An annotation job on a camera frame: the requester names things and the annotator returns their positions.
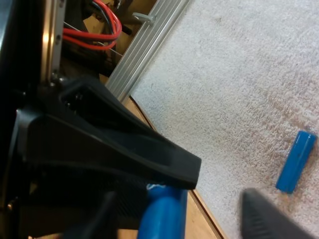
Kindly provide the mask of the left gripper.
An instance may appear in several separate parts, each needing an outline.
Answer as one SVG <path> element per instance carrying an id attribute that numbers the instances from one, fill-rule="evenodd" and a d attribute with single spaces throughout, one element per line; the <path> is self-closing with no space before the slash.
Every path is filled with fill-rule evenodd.
<path id="1" fill-rule="evenodd" d="M 45 2 L 0 3 L 0 236 L 61 233 L 68 226 L 60 124 L 38 90 Z"/>

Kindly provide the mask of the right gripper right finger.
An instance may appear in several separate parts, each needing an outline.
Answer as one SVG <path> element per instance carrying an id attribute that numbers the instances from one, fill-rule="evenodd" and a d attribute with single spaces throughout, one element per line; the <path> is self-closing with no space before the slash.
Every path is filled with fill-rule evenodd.
<path id="1" fill-rule="evenodd" d="M 241 193 L 240 232 L 243 239 L 312 239 L 256 189 Z"/>

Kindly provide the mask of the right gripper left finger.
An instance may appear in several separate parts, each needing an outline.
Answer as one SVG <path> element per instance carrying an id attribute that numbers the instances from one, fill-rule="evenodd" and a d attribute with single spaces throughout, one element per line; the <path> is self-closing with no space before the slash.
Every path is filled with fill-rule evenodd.
<path id="1" fill-rule="evenodd" d="M 117 239 L 117 193 L 105 194 L 97 212 L 88 221 L 63 233 L 64 239 Z"/>

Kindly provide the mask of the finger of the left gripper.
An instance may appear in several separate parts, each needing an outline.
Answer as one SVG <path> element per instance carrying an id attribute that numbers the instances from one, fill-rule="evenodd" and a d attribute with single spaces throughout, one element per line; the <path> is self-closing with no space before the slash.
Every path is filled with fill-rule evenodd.
<path id="1" fill-rule="evenodd" d="M 87 220 L 112 193 L 111 208 L 120 219 L 137 221 L 146 206 L 146 183 L 138 177 L 61 165 L 31 166 L 29 175 L 36 185 L 29 195 L 29 208 L 41 217 Z"/>
<path id="2" fill-rule="evenodd" d="M 42 88 L 17 113 L 23 160 L 105 171 L 194 189 L 201 159 L 152 130 L 99 81 L 80 77 Z"/>

